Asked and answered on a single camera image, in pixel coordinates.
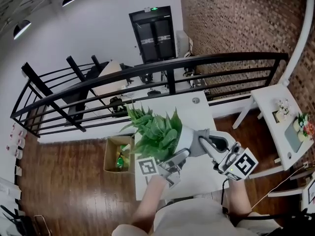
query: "black door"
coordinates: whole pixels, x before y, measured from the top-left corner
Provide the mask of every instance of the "black door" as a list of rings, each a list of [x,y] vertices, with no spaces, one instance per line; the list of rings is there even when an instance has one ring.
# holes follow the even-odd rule
[[[144,63],[176,57],[170,6],[160,7],[158,10],[130,14]]]

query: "person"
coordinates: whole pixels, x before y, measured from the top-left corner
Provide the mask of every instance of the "person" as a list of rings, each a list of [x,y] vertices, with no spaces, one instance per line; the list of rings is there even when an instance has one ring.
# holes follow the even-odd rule
[[[274,220],[232,221],[222,206],[212,199],[194,198],[165,206],[157,212],[167,181],[153,176],[130,225],[119,225],[112,236],[147,236],[154,226],[154,236],[262,236],[280,227]],[[259,216],[252,212],[243,180],[229,180],[229,213],[233,218]]]

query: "black metal railing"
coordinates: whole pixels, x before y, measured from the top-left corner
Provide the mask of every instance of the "black metal railing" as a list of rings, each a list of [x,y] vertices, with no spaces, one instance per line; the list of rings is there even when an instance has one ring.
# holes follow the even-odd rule
[[[99,120],[104,118],[117,118],[117,117],[125,117],[127,116],[126,111],[117,112],[117,113],[110,113],[105,115],[99,115],[91,118],[83,118],[79,120],[75,120],[75,116],[77,115],[83,115],[90,112],[95,112],[99,110],[105,110],[105,109],[112,109],[124,104],[129,104],[131,102],[136,102],[148,98],[155,98],[155,97],[164,97],[168,95],[174,95],[174,94],[181,94],[181,93],[188,93],[193,91],[201,91],[206,89],[215,89],[215,88],[222,88],[227,87],[231,85],[240,85],[250,82],[261,82],[264,81],[262,85],[259,86],[253,86],[253,87],[247,87],[247,88],[241,88],[236,90],[231,90],[227,92],[219,92],[219,93],[213,93],[208,94],[207,99],[211,100],[215,97],[221,97],[225,95],[231,95],[231,94],[237,94],[237,93],[243,93],[243,92],[249,92],[254,89],[262,88],[268,86],[272,78],[279,66],[279,63],[281,60],[287,60],[288,54],[286,53],[228,53],[228,54],[217,54],[217,55],[204,55],[204,56],[196,56],[196,57],[190,57],[190,58],[181,58],[181,59],[172,59],[167,61],[161,61],[156,63],[150,63],[150,64],[143,64],[139,65],[127,70],[122,70],[119,72],[114,72],[105,76],[97,77],[91,80],[86,81],[84,76],[82,76],[82,70],[79,69],[80,66],[77,66],[74,62],[74,60],[69,57],[67,58],[68,63],[70,64],[70,68],[61,69],[58,71],[54,71],[48,74],[44,74],[41,76],[36,75],[36,73],[33,71],[33,69],[30,67],[28,63],[25,63],[22,67],[23,72],[29,77],[28,82],[26,83],[24,89],[22,90],[15,106],[11,114],[11,118],[14,119],[17,123],[22,125],[24,128],[26,128],[29,132],[36,136],[40,135],[48,135],[53,133],[59,133],[59,132],[66,132],[66,131],[72,131],[72,130],[81,130],[83,132],[86,131],[87,128],[97,127],[97,126],[103,126],[103,125],[110,125],[120,122],[129,121],[129,119],[118,119],[114,121],[108,121],[103,123],[97,123],[97,124],[90,124],[90,125],[81,125],[84,122],[87,121],[93,121],[93,120]],[[201,74],[201,75],[195,75],[190,76],[187,78],[182,78],[180,80],[175,80],[174,77],[174,69],[182,68],[182,67],[196,67],[198,65],[204,65],[204,64],[214,64],[214,63],[224,63],[224,62],[234,62],[234,61],[248,61],[248,60],[274,60],[273,65],[266,66],[266,67],[257,67],[257,68],[245,68],[245,69],[236,69],[236,70],[228,70],[228,71],[218,71],[214,73],[207,73],[207,74]],[[93,56],[94,63],[92,64],[86,64],[86,65],[95,65],[98,69],[102,69],[100,64],[98,63],[95,56]],[[68,69],[72,69],[74,72],[65,74],[63,76],[58,76],[54,80],[63,78],[65,76],[70,76],[72,74],[75,74],[75,78],[79,78],[81,80],[80,83],[77,83],[71,87],[68,87],[66,89],[60,90],[58,92],[53,93],[51,91],[52,87],[46,86],[46,83],[52,80],[48,81],[42,81],[42,77],[47,76],[49,74],[54,74],[60,71],[65,71]],[[167,80],[161,81],[161,82],[155,82],[155,83],[149,83],[144,84],[132,88],[126,88],[122,90],[117,90],[113,92],[108,92],[102,95],[96,95],[93,92],[93,88],[121,81],[121,80],[129,80],[130,78],[134,78],[136,76],[142,76],[148,73],[157,73],[166,71],[167,74]],[[214,78],[218,76],[226,76],[226,75],[233,75],[233,74],[248,74],[253,72],[268,72],[268,75],[263,75],[260,77],[254,77],[254,78],[245,78],[242,80],[236,80],[236,81],[227,81],[222,83],[215,83],[205,86],[200,86],[196,88],[188,88],[184,90],[176,90],[175,85],[180,82],[185,81],[191,81],[196,79],[205,79],[205,78]],[[37,89],[41,92],[41,94],[44,95],[44,97],[41,96],[39,92],[37,92],[34,87],[32,86],[34,84]],[[168,86],[169,92],[167,93],[161,93],[154,96],[148,96],[148,97],[141,97],[121,102],[115,102],[108,105],[105,105],[105,103],[102,101],[102,99],[122,95],[128,92],[135,92],[143,89],[149,89],[154,88],[158,86]],[[36,94],[36,96],[39,98],[37,101],[33,101],[31,104],[27,104],[28,100],[24,104],[23,108],[18,110],[18,107],[20,105],[21,99],[25,94],[25,91],[27,88],[30,88],[33,93]],[[55,102],[57,100],[69,97],[71,95],[74,95],[76,93],[79,93],[81,91],[91,91],[94,95],[94,97],[81,99],[75,102],[71,102],[68,104],[65,104],[63,106],[58,106]],[[69,109],[70,107],[76,106],[78,104],[85,105],[86,103],[93,102],[93,101],[101,101],[102,106],[100,107],[94,107],[90,109],[84,108],[83,110],[76,111],[74,113],[66,113],[64,110]],[[40,113],[38,111],[39,108],[43,108],[43,106],[51,106],[53,109],[46,110],[44,109]],[[53,117],[50,119],[43,120],[42,117],[51,113],[58,112],[60,116]],[[27,117],[24,119],[21,119],[21,116],[27,114]],[[42,124],[57,121],[60,119],[65,119],[65,123],[50,125],[41,127]],[[57,127],[65,127],[65,126],[73,126],[71,128],[65,128],[62,130],[55,130],[51,132],[40,132],[42,130],[57,128]]]

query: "cardboard box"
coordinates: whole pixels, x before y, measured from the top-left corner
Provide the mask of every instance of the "cardboard box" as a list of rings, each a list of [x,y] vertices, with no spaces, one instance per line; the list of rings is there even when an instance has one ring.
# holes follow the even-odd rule
[[[134,155],[129,154],[129,150],[123,153],[123,156],[129,158],[129,166],[123,167],[119,170],[116,167],[116,162],[119,157],[117,150],[120,145],[130,144],[131,149],[134,147],[134,139],[130,136],[114,136],[107,138],[105,157],[104,157],[104,171],[111,173],[134,173]]]

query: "ceiling light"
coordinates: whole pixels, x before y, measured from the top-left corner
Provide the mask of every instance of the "ceiling light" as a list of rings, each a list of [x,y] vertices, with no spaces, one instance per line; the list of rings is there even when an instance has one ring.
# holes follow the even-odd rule
[[[31,25],[28,20],[23,20],[21,23],[17,24],[13,31],[14,39],[17,39],[25,30]]]
[[[74,0],[63,0],[63,7],[65,7],[67,4],[73,2]]]

